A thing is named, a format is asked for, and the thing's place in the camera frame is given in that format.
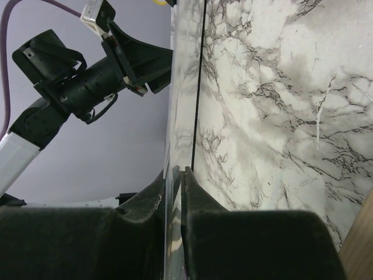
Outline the wooden picture frame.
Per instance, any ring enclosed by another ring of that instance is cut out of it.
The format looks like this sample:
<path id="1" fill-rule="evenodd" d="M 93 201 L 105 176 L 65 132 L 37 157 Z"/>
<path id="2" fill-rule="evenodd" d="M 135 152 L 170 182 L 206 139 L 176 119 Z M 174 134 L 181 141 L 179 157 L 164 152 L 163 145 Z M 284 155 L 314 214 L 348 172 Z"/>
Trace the wooden picture frame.
<path id="1" fill-rule="evenodd" d="M 347 279 L 372 279 L 372 192 L 364 201 L 339 257 Z"/>

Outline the clear acrylic sheet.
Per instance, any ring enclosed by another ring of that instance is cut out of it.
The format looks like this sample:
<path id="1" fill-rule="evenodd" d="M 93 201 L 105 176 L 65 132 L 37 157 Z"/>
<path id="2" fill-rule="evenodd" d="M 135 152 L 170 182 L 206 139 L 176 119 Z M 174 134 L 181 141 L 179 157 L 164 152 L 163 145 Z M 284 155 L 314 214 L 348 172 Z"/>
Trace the clear acrylic sheet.
<path id="1" fill-rule="evenodd" d="M 192 164 L 204 1 L 177 1 L 171 10 L 173 65 L 164 164 L 164 279 L 186 279 L 181 237 L 181 175 Z"/>

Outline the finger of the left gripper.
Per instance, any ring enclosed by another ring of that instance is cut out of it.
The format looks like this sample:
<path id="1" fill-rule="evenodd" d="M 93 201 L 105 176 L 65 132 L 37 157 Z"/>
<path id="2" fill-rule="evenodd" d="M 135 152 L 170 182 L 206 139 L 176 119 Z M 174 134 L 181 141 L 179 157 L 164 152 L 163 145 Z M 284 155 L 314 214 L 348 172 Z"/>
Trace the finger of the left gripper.
<path id="1" fill-rule="evenodd" d="M 166 86 L 170 84 L 171 76 L 170 75 L 148 75 L 145 77 L 145 86 L 146 89 L 157 94 L 162 91 Z"/>
<path id="2" fill-rule="evenodd" d="M 134 85 L 168 85 L 171 82 L 173 51 L 139 41 L 126 34 L 115 22 L 108 28 L 119 47 L 119 60 Z"/>

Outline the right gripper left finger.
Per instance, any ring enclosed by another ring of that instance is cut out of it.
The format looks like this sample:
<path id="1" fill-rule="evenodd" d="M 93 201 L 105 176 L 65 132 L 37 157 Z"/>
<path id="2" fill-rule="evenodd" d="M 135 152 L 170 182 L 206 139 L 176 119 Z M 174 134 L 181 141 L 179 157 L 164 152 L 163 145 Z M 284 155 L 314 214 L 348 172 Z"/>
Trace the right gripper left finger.
<path id="1" fill-rule="evenodd" d="M 116 208 L 1 207 L 2 279 L 161 279 L 162 176 Z"/>

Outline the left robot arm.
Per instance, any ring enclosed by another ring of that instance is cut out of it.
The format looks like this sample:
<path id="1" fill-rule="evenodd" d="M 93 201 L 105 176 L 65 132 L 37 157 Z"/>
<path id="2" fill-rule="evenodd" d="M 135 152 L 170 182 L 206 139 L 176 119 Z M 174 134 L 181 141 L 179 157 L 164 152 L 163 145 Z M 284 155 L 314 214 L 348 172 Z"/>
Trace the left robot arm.
<path id="1" fill-rule="evenodd" d="M 112 20 L 104 25 L 101 45 L 105 57 L 92 66 L 80 52 L 65 47 L 52 30 L 13 52 L 13 61 L 40 97 L 1 139 L 1 193 L 47 147 L 69 116 L 91 124 L 103 115 L 95 107 L 102 102 L 112 107 L 120 91 L 143 96 L 170 84 L 171 49 L 139 41 Z"/>

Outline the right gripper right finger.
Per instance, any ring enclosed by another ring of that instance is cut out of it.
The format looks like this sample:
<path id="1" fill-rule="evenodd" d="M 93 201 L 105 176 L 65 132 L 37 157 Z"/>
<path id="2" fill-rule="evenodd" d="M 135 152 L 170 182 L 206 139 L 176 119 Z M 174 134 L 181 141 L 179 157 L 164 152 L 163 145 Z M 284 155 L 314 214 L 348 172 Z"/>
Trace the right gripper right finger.
<path id="1" fill-rule="evenodd" d="M 307 211 L 229 211 L 187 167 L 181 232 L 189 279 L 345 279 L 321 218 Z"/>

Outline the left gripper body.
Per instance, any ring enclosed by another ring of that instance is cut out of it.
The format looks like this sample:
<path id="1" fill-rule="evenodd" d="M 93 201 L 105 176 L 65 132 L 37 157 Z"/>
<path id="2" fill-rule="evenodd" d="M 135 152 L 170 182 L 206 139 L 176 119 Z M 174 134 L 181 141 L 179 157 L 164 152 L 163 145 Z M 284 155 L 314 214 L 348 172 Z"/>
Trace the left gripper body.
<path id="1" fill-rule="evenodd" d="M 119 61 L 115 57 L 118 46 L 113 38 L 104 39 L 101 44 L 106 57 L 85 69 L 68 81 L 62 89 L 62 103 L 75 116 L 84 117 L 104 99 L 125 88 L 137 95 L 146 93 L 146 86 L 133 86 L 122 74 Z"/>

